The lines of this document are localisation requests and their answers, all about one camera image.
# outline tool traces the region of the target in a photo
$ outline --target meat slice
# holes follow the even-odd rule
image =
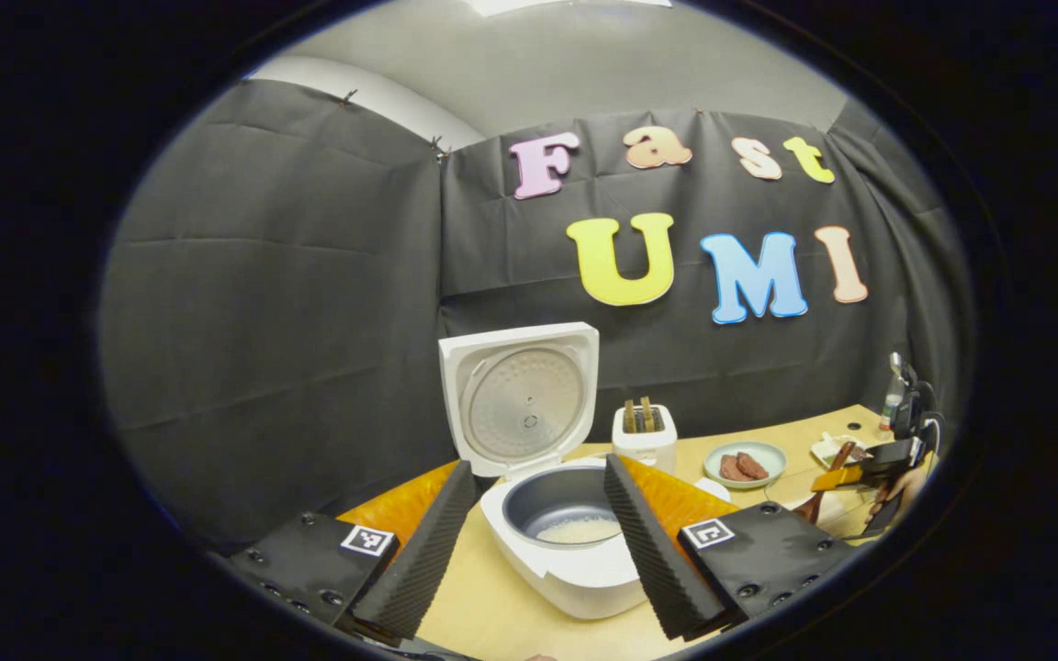
[[[720,476],[735,482],[752,482],[753,478],[737,469],[737,456],[726,455],[720,458]]]
[[[769,473],[765,472],[765,469],[762,469],[762,465],[752,456],[744,452],[737,453],[737,470],[753,480],[765,480],[769,477]]]

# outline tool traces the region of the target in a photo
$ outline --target yellow letter u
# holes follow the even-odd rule
[[[580,220],[566,229],[566,236],[579,244],[579,273],[582,286],[597,301],[612,306],[651,304],[668,293],[675,269],[672,267],[672,244],[668,242],[671,215],[639,214],[631,226],[642,232],[647,251],[647,275],[625,280],[615,263],[615,233],[618,221],[610,218]]]

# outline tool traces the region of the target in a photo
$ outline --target inner pot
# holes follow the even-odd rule
[[[533,543],[551,547],[612,539],[622,532],[603,492],[604,474],[601,465],[567,465],[526,477],[505,497],[505,521]],[[553,539],[541,539],[543,532]]]

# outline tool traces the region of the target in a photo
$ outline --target open lid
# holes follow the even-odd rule
[[[594,423],[599,331],[574,323],[446,337],[440,373],[456,451],[476,476],[558,463]]]

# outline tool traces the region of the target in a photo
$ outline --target hand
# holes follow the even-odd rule
[[[873,506],[873,510],[869,511],[868,518],[864,518],[864,525],[873,521],[873,516],[876,516],[880,508],[884,507],[884,501],[897,497],[899,493],[904,493],[904,495],[900,497],[900,508],[897,510],[895,516],[904,514],[909,509],[909,506],[912,504],[912,499],[916,497],[916,493],[920,492],[920,486],[925,485],[925,477],[927,477],[927,474],[925,474],[924,465],[918,465],[918,467],[911,470],[904,474],[904,476],[897,477],[893,489],[890,490],[887,484],[881,485],[880,491],[876,492],[876,504]]]

